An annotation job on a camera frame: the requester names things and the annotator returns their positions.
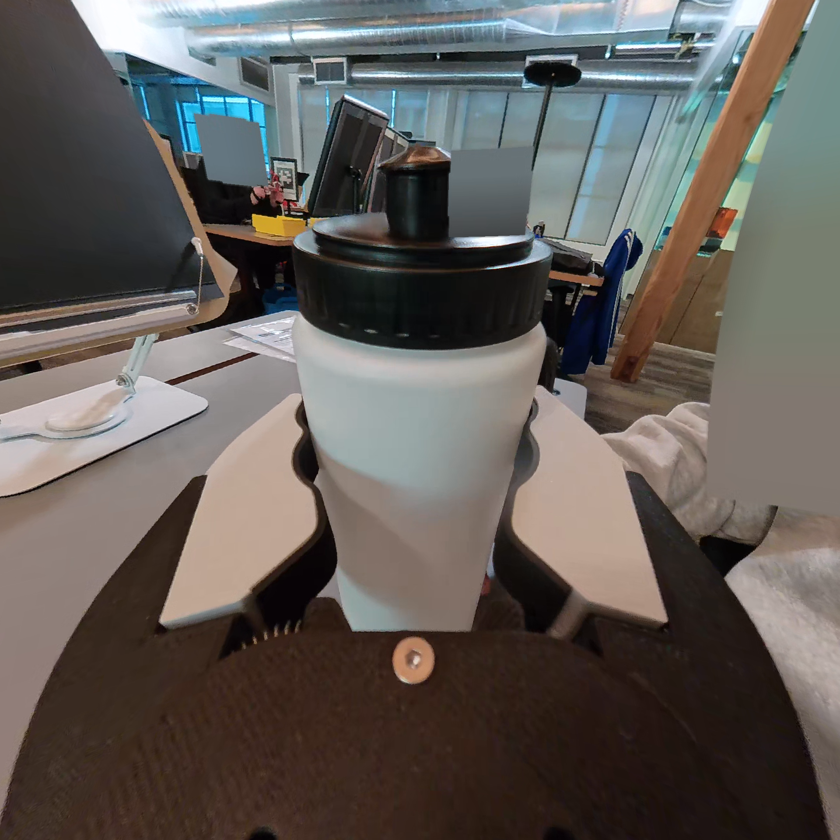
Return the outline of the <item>black computer monitor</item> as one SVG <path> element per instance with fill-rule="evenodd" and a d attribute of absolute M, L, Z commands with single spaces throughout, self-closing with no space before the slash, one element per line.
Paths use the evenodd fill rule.
<path fill-rule="evenodd" d="M 365 190 L 388 121 L 383 111 L 350 95 L 344 94 L 337 101 L 311 179 L 307 202 L 310 217 L 362 212 Z"/>
<path fill-rule="evenodd" d="M 373 168 L 371 170 L 371 177 L 367 189 L 364 210 L 367 213 L 378 214 L 385 210 L 386 199 L 386 183 L 385 174 L 382 171 L 382 165 L 389 161 L 392 157 L 401 154 L 407 148 L 411 140 L 411 134 L 404 135 L 391 128 L 386 128 L 382 137 L 382 141 L 377 151 Z"/>

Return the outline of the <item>person's white sweatshirt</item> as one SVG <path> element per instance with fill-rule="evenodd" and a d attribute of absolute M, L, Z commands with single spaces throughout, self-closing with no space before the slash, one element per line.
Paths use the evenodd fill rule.
<path fill-rule="evenodd" d="M 839 838 L 838 518 L 713 496 L 710 406 L 688 402 L 602 437 L 701 538 L 750 546 L 725 580 L 758 629 L 804 730 L 831 838 Z"/>

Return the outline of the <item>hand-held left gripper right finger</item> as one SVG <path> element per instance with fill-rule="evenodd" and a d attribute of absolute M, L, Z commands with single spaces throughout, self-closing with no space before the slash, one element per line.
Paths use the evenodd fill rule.
<path fill-rule="evenodd" d="M 522 430 L 492 556 L 526 626 L 571 640 L 594 616 L 668 622 L 622 460 L 543 387 Z"/>

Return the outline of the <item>wooden document stand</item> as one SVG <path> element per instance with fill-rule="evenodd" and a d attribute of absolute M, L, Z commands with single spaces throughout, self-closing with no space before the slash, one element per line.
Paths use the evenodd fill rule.
<path fill-rule="evenodd" d="M 211 246 L 169 143 L 148 121 L 143 124 L 192 229 L 176 261 L 186 268 L 187 283 L 2 313 L 3 364 L 133 339 L 112 381 L 2 413 L 2 498 L 46 486 L 207 409 L 205 398 L 142 375 L 142 369 L 160 333 L 224 313 L 236 271 Z"/>

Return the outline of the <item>white paper sheets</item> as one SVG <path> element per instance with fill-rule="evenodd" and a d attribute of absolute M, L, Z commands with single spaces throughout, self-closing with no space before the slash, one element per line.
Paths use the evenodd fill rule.
<path fill-rule="evenodd" d="M 270 358 L 296 363 L 292 328 L 297 312 L 286 313 L 283 318 L 268 322 L 250 323 L 229 329 L 230 338 L 225 344 L 237 350 L 263 354 Z"/>

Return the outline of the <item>silver air duct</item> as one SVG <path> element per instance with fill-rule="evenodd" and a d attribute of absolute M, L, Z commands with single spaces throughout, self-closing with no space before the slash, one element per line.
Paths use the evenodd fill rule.
<path fill-rule="evenodd" d="M 301 84 L 537 90 L 530 66 L 577 67 L 568 92 L 674 95 L 693 84 L 730 2 L 129 2 L 188 54 L 297 68 Z"/>

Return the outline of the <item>blue jacket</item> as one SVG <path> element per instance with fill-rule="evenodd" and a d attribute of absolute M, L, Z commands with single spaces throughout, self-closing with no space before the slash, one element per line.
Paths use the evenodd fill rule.
<path fill-rule="evenodd" d="M 590 364 L 602 365 L 613 346 L 623 278 L 634 268 L 644 245 L 631 228 L 613 242 L 603 263 L 604 279 L 593 297 L 582 297 L 574 310 L 560 358 L 560 375 L 584 375 Z"/>

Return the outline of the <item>black floor lamp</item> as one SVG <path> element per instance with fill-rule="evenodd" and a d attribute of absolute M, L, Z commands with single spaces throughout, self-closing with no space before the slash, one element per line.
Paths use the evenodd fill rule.
<path fill-rule="evenodd" d="M 524 68 L 523 79 L 529 85 L 542 89 L 542 103 L 532 141 L 531 171 L 536 165 L 544 124 L 555 88 L 572 88 L 581 80 L 581 69 L 573 62 L 561 58 L 537 59 Z"/>

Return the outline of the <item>slanted wooden post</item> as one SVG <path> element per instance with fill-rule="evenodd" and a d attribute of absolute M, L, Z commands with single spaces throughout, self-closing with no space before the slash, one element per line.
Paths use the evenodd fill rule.
<path fill-rule="evenodd" d="M 772 1 L 686 193 L 664 249 L 637 305 L 611 369 L 612 379 L 635 383 L 682 287 L 691 261 L 728 193 L 760 125 L 775 84 L 794 50 L 813 1 Z"/>

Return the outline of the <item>yellow box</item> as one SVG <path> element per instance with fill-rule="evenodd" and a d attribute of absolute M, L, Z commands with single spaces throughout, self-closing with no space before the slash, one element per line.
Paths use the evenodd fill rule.
<path fill-rule="evenodd" d="M 251 224 L 259 235 L 274 238 L 294 238 L 308 229 L 308 221 L 301 217 L 267 216 L 253 213 Z"/>

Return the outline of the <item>wooden office desk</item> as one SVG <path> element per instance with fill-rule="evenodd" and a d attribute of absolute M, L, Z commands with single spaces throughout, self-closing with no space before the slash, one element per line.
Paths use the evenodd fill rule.
<path fill-rule="evenodd" d="M 252 225 L 209 224 L 204 226 L 208 235 L 215 235 L 228 239 L 236 239 L 258 245 L 271 247 L 289 247 L 295 236 L 280 236 L 265 234 L 257 231 Z"/>

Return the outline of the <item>white water bottle black cap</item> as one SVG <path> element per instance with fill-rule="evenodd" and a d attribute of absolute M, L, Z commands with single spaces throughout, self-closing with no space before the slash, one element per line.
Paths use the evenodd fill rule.
<path fill-rule="evenodd" d="M 293 244 L 318 487 L 357 632 L 471 629 L 547 349 L 552 255 L 525 222 L 454 237 L 450 155 L 383 164 L 385 212 Z"/>

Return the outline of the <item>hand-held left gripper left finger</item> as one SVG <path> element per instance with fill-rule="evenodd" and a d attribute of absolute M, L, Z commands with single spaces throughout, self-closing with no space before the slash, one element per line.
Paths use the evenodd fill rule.
<path fill-rule="evenodd" d="M 256 632 L 294 625 L 338 565 L 318 473 L 302 396 L 289 395 L 207 471 L 161 625 L 231 616 Z"/>

